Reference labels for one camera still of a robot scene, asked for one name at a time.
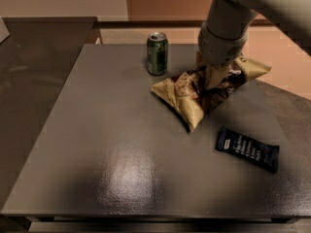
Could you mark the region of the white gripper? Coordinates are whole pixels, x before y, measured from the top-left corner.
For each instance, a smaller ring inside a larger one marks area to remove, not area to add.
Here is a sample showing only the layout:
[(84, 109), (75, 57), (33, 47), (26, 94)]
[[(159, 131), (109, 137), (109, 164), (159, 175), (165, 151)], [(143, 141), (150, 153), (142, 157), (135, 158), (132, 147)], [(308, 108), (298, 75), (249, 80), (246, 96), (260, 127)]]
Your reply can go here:
[(196, 67), (204, 67), (205, 72), (205, 89), (209, 90), (221, 83), (228, 75), (232, 62), (242, 52), (242, 49), (248, 39), (246, 33), (236, 40), (222, 39), (214, 35), (209, 29), (206, 22), (201, 24), (198, 46), (196, 52)]

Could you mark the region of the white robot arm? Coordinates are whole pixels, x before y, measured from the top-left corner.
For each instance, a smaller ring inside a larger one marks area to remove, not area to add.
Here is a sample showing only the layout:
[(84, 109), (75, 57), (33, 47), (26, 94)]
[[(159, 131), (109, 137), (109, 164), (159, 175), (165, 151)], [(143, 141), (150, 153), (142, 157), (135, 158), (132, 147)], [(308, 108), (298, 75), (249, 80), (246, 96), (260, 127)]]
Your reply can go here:
[(217, 86), (229, 73), (257, 15), (263, 15), (311, 54), (311, 0), (213, 0), (198, 36), (206, 89)]

